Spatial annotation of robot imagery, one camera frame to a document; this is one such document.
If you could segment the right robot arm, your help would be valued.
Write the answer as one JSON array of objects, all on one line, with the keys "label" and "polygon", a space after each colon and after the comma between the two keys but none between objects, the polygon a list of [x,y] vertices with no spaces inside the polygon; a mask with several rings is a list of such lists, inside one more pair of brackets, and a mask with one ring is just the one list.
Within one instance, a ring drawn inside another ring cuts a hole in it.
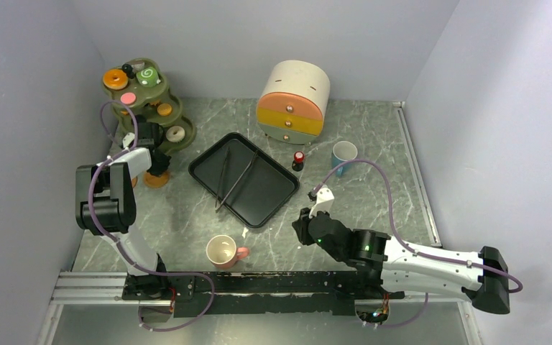
[{"label": "right robot arm", "polygon": [[500,251],[452,252],[369,229],[350,229],[326,212],[300,211],[292,223],[298,241],[316,244],[335,261],[355,269],[359,289],[369,297],[414,291],[469,301],[486,313],[510,313],[508,267]]}]

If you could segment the brown chocolate round cookie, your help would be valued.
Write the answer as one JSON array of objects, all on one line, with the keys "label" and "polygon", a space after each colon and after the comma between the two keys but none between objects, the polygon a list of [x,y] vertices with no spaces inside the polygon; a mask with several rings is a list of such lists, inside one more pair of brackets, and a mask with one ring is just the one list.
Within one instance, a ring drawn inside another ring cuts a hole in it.
[{"label": "brown chocolate round cookie", "polygon": [[128,62],[133,68],[140,68],[144,66],[144,61],[142,59],[130,60]]}]

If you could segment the pink mug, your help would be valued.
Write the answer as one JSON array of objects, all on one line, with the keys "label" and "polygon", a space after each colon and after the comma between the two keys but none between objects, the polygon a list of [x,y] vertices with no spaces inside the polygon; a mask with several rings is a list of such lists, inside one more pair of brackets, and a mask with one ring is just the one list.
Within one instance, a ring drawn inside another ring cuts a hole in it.
[{"label": "pink mug", "polygon": [[215,236],[206,245],[208,260],[214,267],[223,270],[232,268],[249,255],[249,248],[238,247],[234,239],[228,235]]}]

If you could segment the orange glazed donut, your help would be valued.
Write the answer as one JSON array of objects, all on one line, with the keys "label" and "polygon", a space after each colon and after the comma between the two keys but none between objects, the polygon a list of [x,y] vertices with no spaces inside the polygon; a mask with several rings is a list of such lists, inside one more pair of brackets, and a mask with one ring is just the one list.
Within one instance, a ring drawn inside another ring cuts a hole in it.
[{"label": "orange glazed donut", "polygon": [[103,74],[102,82],[108,89],[119,91],[127,87],[129,78],[122,69],[114,68]]}]

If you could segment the blue mug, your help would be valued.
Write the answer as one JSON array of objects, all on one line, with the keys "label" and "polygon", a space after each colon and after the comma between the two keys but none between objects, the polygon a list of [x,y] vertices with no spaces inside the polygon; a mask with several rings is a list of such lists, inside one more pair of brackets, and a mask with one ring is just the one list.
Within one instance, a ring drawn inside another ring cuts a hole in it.
[{"label": "blue mug", "polygon": [[341,177],[348,169],[347,165],[341,167],[339,167],[339,165],[346,161],[355,160],[357,155],[358,149],[351,142],[340,141],[333,146],[331,151],[331,168],[334,169],[337,167],[335,171],[336,177]]}]

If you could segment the white glazed donut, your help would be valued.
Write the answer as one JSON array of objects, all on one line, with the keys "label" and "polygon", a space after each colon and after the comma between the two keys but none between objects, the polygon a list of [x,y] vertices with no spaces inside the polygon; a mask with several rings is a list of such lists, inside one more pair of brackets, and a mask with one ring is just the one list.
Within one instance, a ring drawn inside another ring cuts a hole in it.
[{"label": "white glazed donut", "polygon": [[166,140],[172,143],[182,142],[185,136],[186,130],[181,126],[172,126],[165,133]]}]

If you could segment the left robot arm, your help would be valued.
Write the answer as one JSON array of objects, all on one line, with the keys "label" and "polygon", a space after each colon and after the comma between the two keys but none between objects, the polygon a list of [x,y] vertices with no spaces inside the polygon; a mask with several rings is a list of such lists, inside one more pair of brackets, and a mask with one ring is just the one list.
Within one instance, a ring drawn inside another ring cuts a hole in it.
[{"label": "left robot arm", "polygon": [[164,130],[156,123],[139,125],[128,137],[138,146],[128,146],[97,165],[81,165],[75,172],[75,219],[81,229],[101,237],[126,264],[127,286],[154,299],[167,295],[170,278],[165,266],[134,225],[137,204],[132,179],[170,158],[157,150]]}]

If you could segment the tan round biscuit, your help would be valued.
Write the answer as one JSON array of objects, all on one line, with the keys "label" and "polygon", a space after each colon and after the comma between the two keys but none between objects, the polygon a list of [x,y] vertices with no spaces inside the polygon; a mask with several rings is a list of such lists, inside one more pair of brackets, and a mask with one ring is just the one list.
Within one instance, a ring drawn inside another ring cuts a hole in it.
[{"label": "tan round biscuit", "polygon": [[169,103],[161,103],[157,107],[157,113],[160,116],[169,116],[173,112],[173,107]]}]

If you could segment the green swirl roll cake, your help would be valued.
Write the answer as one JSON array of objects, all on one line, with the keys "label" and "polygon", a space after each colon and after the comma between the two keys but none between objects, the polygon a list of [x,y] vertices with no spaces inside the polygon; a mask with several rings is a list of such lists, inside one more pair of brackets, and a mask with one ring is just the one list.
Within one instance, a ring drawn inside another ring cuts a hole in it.
[{"label": "green swirl roll cake", "polygon": [[159,73],[154,67],[148,67],[137,72],[136,79],[145,88],[152,88],[161,83]]}]

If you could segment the pink round cookie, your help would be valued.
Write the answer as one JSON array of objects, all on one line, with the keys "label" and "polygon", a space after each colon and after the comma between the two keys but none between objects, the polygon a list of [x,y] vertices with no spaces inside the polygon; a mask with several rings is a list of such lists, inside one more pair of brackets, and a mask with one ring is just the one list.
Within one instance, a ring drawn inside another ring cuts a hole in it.
[{"label": "pink round cookie", "polygon": [[137,100],[137,96],[134,92],[126,92],[126,93],[123,93],[120,95],[120,98],[119,100],[127,105],[127,106],[130,106],[131,104],[133,104],[136,100]]}]

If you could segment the metal food tongs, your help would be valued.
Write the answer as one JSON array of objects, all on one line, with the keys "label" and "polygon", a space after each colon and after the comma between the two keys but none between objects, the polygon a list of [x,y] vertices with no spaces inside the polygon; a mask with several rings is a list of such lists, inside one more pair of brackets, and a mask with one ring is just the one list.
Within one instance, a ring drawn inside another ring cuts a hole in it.
[{"label": "metal food tongs", "polygon": [[226,168],[228,167],[229,163],[229,157],[230,157],[231,148],[227,147],[224,155],[224,161],[221,167],[221,172],[218,179],[218,185],[216,189],[216,199],[215,199],[215,205],[214,205],[214,211],[218,213],[220,209],[225,204],[227,198],[231,195],[231,193],[234,191],[234,189],[238,186],[238,184],[242,181],[242,178],[246,175],[246,173],[251,169],[251,167],[254,164],[254,161],[257,159],[258,152],[255,152],[252,155],[251,160],[248,162],[247,166],[242,170],[242,173],[240,176],[236,179],[235,183],[232,185],[232,187],[228,190],[228,192],[224,196],[220,196],[221,187],[224,184],[225,177],[226,177]]}]

